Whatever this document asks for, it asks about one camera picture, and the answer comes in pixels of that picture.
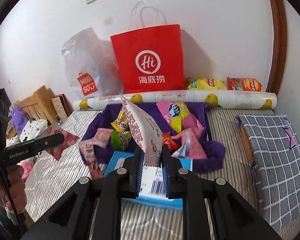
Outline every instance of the purple cloth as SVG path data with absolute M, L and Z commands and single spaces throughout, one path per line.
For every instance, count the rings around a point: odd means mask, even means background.
M 23 128 L 26 126 L 28 118 L 21 108 L 15 106 L 11 111 L 11 126 L 16 129 L 17 134 L 21 134 Z
M 162 132 L 170 132 L 171 135 L 177 134 L 165 121 L 159 109 L 157 108 L 156 103 L 139 103 L 136 105 L 153 117 Z M 202 148 L 208 158 L 205 160 L 193 160 L 193 171 L 197 173 L 209 173 L 221 169 L 223 167 L 223 158 L 225 156 L 226 149 L 222 143 L 212 141 L 208 118 L 206 115 L 206 111 L 210 110 L 212 106 L 208 103 L 192 102 L 186 102 L 186 106 L 205 128 L 198 141 L 202 145 Z M 113 129 L 110 123 L 117 118 L 121 107 L 122 104 L 107 105 L 103 112 L 98 114 L 91 122 L 82 138 L 82 141 L 93 138 L 97 132 L 97 129 L 100 127 Z M 134 153 L 136 147 L 137 144 L 135 141 L 131 140 L 125 151 Z M 114 153 L 114 148 L 110 141 L 105 149 L 95 146 L 94 152 L 98 163 L 108 164 Z

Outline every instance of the blue package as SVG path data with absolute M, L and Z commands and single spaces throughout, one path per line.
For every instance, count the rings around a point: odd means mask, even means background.
M 134 154 L 127 152 L 115 151 L 103 177 L 107 176 L 111 171 L 121 168 L 125 158 Z M 181 159 L 182 167 L 192 171 L 192 160 Z M 141 191 L 136 199 L 125 199 L 126 201 L 173 210 L 182 210 L 182 199 L 168 199 L 165 197 L 162 168 L 143 167 L 141 179 Z

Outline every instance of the gray plaid cloth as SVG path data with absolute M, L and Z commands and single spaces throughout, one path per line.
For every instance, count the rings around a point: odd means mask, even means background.
M 239 115 L 251 144 L 264 219 L 278 231 L 300 214 L 300 142 L 286 116 Z

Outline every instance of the purple fluffy object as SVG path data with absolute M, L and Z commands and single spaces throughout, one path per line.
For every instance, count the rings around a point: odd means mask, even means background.
M 15 106 L 11 111 L 11 125 L 16 129 L 17 134 L 21 134 L 23 128 L 28 122 L 28 118 L 20 107 Z

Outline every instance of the human hand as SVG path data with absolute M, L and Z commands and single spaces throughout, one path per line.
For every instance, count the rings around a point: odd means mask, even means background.
M 24 172 L 23 168 L 17 165 L 17 168 L 8 174 L 8 179 L 11 183 L 11 187 L 9 188 L 9 191 L 18 213 L 23 212 L 27 204 L 27 198 L 25 193 L 26 185 L 22 180 L 23 172 Z M 8 210 L 10 212 L 13 212 L 13 208 L 9 201 L 8 195 L 6 194 L 0 182 L 0 206 L 2 208 L 5 208 L 4 203 L 1 200 L 2 197 L 4 197 L 7 200 L 6 206 Z

